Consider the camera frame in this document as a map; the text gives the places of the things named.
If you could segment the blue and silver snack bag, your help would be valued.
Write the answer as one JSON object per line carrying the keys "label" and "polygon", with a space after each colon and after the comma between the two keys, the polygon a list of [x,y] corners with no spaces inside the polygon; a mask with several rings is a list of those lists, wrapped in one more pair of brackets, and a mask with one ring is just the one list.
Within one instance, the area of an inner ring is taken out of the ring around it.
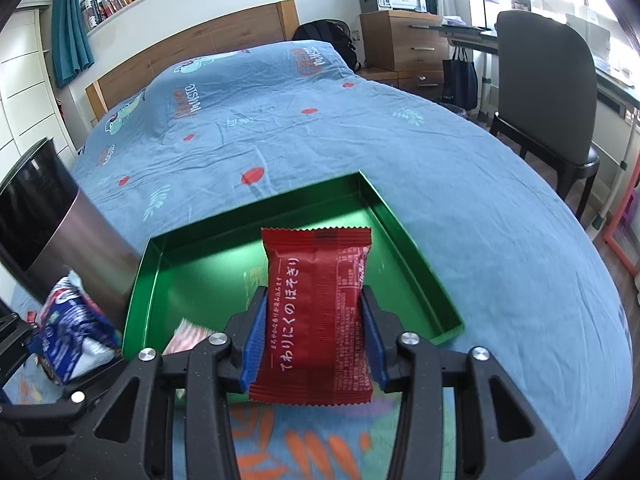
{"label": "blue and silver snack bag", "polygon": [[70,270],[52,287],[37,314],[28,348],[56,384],[68,385],[118,358],[122,335]]}

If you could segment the dark red snack packet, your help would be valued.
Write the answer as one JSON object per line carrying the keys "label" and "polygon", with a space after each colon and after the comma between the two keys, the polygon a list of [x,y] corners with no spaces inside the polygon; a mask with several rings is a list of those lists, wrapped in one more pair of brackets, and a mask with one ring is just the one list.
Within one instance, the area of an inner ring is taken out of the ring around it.
{"label": "dark red snack packet", "polygon": [[267,340],[250,400],[286,405],[371,401],[359,298],[369,228],[262,229]]}

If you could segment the pale pink snack packet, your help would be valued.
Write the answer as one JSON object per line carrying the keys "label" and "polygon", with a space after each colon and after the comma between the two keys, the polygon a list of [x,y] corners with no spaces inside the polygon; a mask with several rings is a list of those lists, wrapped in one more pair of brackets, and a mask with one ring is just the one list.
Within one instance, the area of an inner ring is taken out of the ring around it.
{"label": "pale pink snack packet", "polygon": [[168,356],[168,354],[190,351],[202,340],[208,338],[213,332],[214,331],[208,327],[199,326],[183,318],[169,339],[163,355]]}

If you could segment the green metal tray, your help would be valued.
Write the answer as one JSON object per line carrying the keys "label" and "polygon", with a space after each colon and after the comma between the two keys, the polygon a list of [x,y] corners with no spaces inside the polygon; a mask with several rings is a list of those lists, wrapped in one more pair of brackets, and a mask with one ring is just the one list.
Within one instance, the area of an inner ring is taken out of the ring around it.
{"label": "green metal tray", "polygon": [[124,355],[145,348],[163,356],[181,320],[221,332],[268,292],[262,229],[369,228],[372,246],[363,286],[380,307],[439,347],[462,332],[457,309],[416,243],[363,174],[299,188],[152,238],[134,283]]}

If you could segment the blue patterned bedspread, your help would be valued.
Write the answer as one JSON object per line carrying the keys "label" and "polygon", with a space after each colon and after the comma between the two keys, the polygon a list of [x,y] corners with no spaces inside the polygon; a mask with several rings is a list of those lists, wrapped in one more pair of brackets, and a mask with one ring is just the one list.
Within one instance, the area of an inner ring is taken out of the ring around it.
{"label": "blue patterned bedspread", "polygon": [[1,185],[6,479],[592,479],[632,342],[574,212],[287,41],[164,70]]}

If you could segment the dark brown box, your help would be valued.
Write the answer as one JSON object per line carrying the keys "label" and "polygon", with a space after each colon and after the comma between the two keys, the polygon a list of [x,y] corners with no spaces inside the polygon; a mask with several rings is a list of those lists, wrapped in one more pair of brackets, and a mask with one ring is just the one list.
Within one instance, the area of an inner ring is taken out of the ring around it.
{"label": "dark brown box", "polygon": [[89,297],[123,330],[140,254],[112,227],[41,139],[1,182],[1,263],[42,304],[75,271]]}

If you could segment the white wardrobe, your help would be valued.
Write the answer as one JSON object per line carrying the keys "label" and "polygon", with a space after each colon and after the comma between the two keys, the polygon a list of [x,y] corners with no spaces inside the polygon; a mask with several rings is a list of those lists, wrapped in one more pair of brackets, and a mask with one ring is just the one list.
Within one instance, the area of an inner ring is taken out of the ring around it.
{"label": "white wardrobe", "polygon": [[0,49],[1,173],[7,174],[41,139],[50,139],[65,167],[72,168],[77,151],[47,71],[38,6],[11,15],[1,31]]}

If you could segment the navy tote bag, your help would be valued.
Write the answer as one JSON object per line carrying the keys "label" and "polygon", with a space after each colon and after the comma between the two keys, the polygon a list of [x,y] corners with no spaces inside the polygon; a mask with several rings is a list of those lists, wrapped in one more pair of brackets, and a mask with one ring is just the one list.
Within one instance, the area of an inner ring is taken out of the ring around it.
{"label": "navy tote bag", "polygon": [[442,102],[466,112],[474,110],[477,107],[477,72],[463,48],[455,47],[452,57],[442,61],[442,74]]}

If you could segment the dark grey chair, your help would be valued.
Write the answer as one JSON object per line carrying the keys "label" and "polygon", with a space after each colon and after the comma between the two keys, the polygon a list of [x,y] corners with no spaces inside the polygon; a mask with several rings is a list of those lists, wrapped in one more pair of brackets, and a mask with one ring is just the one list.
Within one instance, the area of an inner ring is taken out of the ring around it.
{"label": "dark grey chair", "polygon": [[555,192],[567,198],[573,185],[585,182],[575,212],[580,218],[588,203],[600,167],[592,147],[597,114],[597,88],[593,84],[532,84],[519,81],[509,89],[498,84],[498,110],[490,127],[520,146],[520,156],[533,153],[556,173]]}

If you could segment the teal curtain left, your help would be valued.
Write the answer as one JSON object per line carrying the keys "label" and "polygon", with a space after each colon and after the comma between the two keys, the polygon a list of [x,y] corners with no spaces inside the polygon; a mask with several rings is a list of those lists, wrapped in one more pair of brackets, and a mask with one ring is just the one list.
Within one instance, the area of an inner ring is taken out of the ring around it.
{"label": "teal curtain left", "polygon": [[67,86],[94,64],[80,0],[52,0],[51,52],[55,85]]}

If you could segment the wooden drawer cabinet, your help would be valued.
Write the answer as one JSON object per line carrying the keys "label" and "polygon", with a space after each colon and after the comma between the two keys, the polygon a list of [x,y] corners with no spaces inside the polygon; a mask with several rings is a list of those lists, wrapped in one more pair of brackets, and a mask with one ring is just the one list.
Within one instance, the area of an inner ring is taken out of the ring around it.
{"label": "wooden drawer cabinet", "polygon": [[450,45],[435,14],[390,10],[363,13],[360,25],[367,68],[392,73],[400,90],[432,101],[442,98]]}

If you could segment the desk by window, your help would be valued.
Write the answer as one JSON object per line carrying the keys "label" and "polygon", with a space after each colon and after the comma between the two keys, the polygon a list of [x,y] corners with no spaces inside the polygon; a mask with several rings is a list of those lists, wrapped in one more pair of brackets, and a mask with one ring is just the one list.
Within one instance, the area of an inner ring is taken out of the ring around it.
{"label": "desk by window", "polygon": [[600,93],[620,101],[636,112],[639,86],[613,75],[603,58],[592,54],[578,31],[551,18],[524,11],[498,15],[497,29],[456,25],[433,25],[455,47],[498,55],[501,89],[519,81],[532,84],[593,84]]}

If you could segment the black backpack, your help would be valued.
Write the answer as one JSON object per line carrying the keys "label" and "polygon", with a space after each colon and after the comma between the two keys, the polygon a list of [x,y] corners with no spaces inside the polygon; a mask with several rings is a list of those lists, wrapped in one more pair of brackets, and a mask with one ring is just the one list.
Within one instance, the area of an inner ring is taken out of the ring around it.
{"label": "black backpack", "polygon": [[343,21],[317,20],[301,24],[294,32],[292,39],[327,42],[341,55],[343,61],[353,72],[358,72],[361,68],[356,47],[352,42],[352,32]]}

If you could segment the wooden headboard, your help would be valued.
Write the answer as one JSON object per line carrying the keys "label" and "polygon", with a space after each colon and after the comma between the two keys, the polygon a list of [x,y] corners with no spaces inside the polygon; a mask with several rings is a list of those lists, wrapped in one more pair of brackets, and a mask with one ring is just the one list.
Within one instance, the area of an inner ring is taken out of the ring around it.
{"label": "wooden headboard", "polygon": [[298,26],[296,2],[281,0],[177,32],[128,58],[85,88],[94,118],[101,119],[171,65],[198,56],[288,41]]}

